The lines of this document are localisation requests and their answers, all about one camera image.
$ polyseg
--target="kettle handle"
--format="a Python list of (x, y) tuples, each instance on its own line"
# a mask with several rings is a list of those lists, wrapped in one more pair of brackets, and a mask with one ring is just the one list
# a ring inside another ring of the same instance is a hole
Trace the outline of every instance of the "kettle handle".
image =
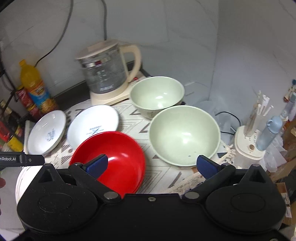
[(131, 82), (134, 77), (136, 77), (137, 73), (141, 67), (141, 52), (136, 45), (121, 45), (119, 46), (120, 51), (122, 53), (133, 53), (135, 56), (135, 64), (133, 65), (133, 69), (131, 70), (130, 74), (127, 76), (127, 82)]

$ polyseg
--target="light blue water bottle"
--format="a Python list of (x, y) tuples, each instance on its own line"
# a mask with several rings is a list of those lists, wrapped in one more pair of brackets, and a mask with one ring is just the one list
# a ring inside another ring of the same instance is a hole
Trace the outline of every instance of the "light blue water bottle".
[(266, 122), (266, 127), (256, 141), (256, 147), (260, 151), (266, 150), (276, 135), (280, 132), (283, 122), (278, 116), (273, 116)]

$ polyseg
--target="light green bowl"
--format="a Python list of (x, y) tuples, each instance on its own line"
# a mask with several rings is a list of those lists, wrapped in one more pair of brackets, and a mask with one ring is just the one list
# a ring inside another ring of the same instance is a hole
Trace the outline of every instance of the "light green bowl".
[(184, 97), (183, 85), (170, 77), (154, 76), (136, 83), (130, 100), (146, 118), (152, 119), (165, 108), (180, 105)]
[(214, 118), (187, 105), (158, 113), (149, 129), (149, 141), (156, 155), (169, 164), (183, 167), (196, 165), (199, 155), (211, 158), (220, 139), (220, 128)]

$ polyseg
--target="blue gripper pad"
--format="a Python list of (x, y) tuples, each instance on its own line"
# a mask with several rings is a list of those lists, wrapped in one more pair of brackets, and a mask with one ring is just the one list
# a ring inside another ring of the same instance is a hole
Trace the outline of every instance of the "blue gripper pad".
[(196, 160), (196, 168), (206, 180), (211, 178), (222, 169), (219, 164), (213, 162), (204, 155), (198, 156)]
[(98, 157), (92, 159), (88, 163), (82, 166), (82, 169), (86, 171), (93, 178), (97, 179), (106, 171), (108, 167), (108, 157), (105, 154), (101, 154)]

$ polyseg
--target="finger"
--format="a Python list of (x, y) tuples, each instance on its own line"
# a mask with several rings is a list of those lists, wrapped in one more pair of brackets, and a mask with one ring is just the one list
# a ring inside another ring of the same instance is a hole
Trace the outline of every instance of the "finger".
[(0, 177), (0, 188), (4, 187), (6, 184), (6, 181)]

